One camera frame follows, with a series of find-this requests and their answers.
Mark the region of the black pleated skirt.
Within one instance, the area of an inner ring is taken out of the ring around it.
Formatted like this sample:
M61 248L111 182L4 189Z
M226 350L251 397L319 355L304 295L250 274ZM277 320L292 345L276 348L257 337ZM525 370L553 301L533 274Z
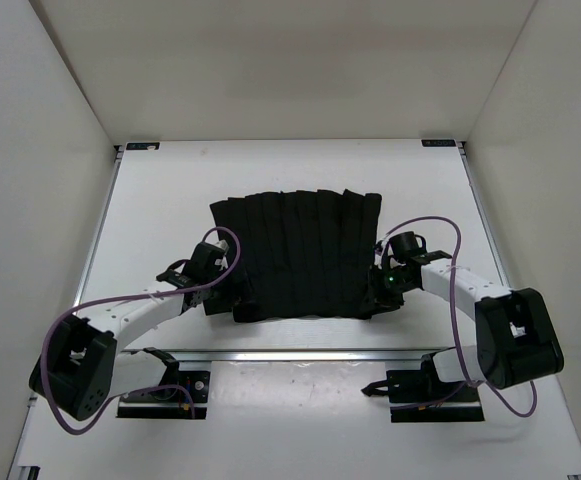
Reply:
M378 193L300 190L211 204L220 239L240 242L239 271L248 273L253 290L250 302L234 303L234 321L369 319L381 202Z

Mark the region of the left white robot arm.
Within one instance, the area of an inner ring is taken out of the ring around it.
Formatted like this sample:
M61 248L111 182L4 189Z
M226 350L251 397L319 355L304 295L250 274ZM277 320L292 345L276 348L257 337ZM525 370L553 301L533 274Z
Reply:
M90 430L121 396L182 396L191 404L173 355L156 347L128 347L217 297L237 279L240 257L237 238L202 241L190 259L171 264L142 293L93 300L63 313L46 334L30 388L46 399L60 426L72 435Z

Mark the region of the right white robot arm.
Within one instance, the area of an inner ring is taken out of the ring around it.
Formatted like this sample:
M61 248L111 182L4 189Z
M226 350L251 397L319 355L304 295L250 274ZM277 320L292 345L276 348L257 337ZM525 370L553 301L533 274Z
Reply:
M380 263L371 280L375 303L387 310L414 290L448 302L457 343L459 312L474 322L475 341L427 354L418 376L419 391L441 400L454 384L486 383L497 389L561 372L564 355L543 296L535 289L513 290L456 264L448 253L427 249L424 237L397 234L377 246Z

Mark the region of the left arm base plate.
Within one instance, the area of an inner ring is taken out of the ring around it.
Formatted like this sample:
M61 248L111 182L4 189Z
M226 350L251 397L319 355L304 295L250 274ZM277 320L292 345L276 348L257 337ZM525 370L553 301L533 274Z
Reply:
M141 420L206 419L211 386L209 362L184 362L177 375L171 372L162 384L177 384L188 394L176 388L132 393L119 400L116 416Z

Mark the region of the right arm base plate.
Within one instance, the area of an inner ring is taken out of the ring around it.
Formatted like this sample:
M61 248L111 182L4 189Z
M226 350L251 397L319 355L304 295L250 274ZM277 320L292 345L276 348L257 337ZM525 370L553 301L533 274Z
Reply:
M366 397L387 398L390 421L397 423L483 422L476 388L464 382L441 382L434 373L419 370L388 370L383 380L361 389Z

